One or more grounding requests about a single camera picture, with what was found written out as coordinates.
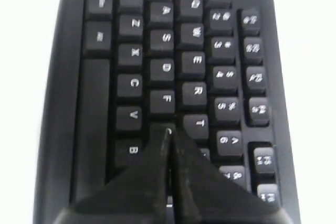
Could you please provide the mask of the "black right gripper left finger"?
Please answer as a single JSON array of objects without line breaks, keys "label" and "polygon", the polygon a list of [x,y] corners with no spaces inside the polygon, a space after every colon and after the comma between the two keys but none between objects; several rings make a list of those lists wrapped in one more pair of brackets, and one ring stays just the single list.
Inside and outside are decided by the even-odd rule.
[{"label": "black right gripper left finger", "polygon": [[168,129],[155,128],[135,163],[103,189],[63,209],[55,223],[165,223]]}]

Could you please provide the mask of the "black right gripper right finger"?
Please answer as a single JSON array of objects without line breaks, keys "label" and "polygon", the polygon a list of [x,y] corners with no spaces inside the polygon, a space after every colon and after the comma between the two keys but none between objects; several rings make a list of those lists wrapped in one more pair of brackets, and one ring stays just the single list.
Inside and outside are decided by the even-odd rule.
[{"label": "black right gripper right finger", "polygon": [[172,189],[176,223],[291,223],[284,208],[225,177],[181,129],[172,133]]}]

